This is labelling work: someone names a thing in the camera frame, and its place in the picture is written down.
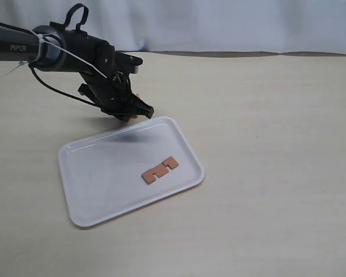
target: white backdrop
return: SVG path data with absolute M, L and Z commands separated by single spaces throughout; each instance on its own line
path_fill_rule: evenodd
M 63 23 L 77 2 L 90 9 L 84 29 L 122 51 L 346 54 L 346 0 L 0 0 L 0 20 Z

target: plastic tray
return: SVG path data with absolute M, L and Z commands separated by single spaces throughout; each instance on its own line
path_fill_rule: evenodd
M 170 156 L 179 166 L 148 185 L 141 174 Z M 112 219 L 204 179 L 202 164 L 170 117 L 69 143 L 58 158 L 69 215 L 80 227 Z

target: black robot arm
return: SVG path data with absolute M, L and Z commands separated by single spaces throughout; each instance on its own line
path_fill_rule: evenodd
M 74 30 L 67 30 L 72 15 L 80 8 L 84 8 L 81 22 Z M 68 11 L 63 24 L 50 22 L 30 31 L 0 23 L 0 61 L 28 62 L 35 77 L 54 91 L 57 90 L 45 84 L 35 69 L 77 72 L 84 80 L 78 92 L 102 112 L 122 121 L 135 115 L 151 118 L 153 107 L 132 93 L 129 78 L 138 72 L 142 59 L 116 51 L 107 41 L 81 30 L 87 17 L 88 8 L 78 3 Z

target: table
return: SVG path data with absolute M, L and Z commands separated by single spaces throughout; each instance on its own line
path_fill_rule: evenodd
M 132 54 L 204 182 L 77 228 L 58 151 L 120 123 L 0 62 L 0 276 L 346 276 L 346 56 Z M 78 94 L 78 74 L 39 74 Z

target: black cable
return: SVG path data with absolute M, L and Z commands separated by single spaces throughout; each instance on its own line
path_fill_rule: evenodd
M 4 27 L 4 28 L 15 30 L 15 31 L 19 31 L 19 32 L 28 33 L 30 35 L 33 35 L 33 33 L 31 33 L 29 30 L 26 30 L 26 29 L 23 29 L 23 28 L 20 28 L 20 27 L 16 27 L 16 26 L 12 26 L 12 25 L 9 25 L 9 24 L 5 24 L 5 23 L 2 23 L 2 22 L 0 22 L 0 26 Z
M 73 96 L 73 95 L 71 95 L 71 94 L 62 92 L 62 91 L 60 91 L 60 90 L 58 90 L 58 89 L 56 89 L 56 88 L 53 88 L 52 86 L 46 84 L 46 83 L 40 78 L 40 76 L 37 75 L 37 73 L 35 72 L 35 68 L 33 68 L 31 65 L 29 65 L 28 67 L 30 68 L 32 74 L 33 74 L 34 77 L 37 79 L 37 81 L 40 82 L 41 85 L 47 87 L 48 89 L 50 89 L 50 90 L 52 90 L 52 91 L 55 91 L 56 93 L 59 93 L 59 94 L 61 94 L 61 95 L 67 96 L 67 97 L 69 97 L 69 98 L 72 98 L 72 99 L 81 101 L 81 102 L 83 102 L 83 103 L 89 104 L 89 105 L 91 105 L 91 106 L 94 106 L 94 107 L 97 107 L 97 108 L 101 108 L 99 105 L 97 105 L 97 104 L 95 104 L 95 103 L 88 102 L 88 101 L 86 101 L 86 100 L 84 100 L 84 99 L 82 99 L 82 98 L 78 98 L 78 97 Z

